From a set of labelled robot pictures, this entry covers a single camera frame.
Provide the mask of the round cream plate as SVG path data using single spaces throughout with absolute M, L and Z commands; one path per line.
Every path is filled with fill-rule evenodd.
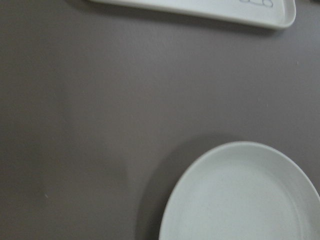
M 320 196 L 302 169 L 264 144 L 237 141 L 200 156 L 166 204 L 161 240 L 317 240 Z

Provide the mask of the cream rabbit serving tray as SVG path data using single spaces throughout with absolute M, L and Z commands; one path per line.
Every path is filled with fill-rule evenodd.
M 97 0 L 96 2 L 274 30 L 286 29 L 296 19 L 294 0 Z

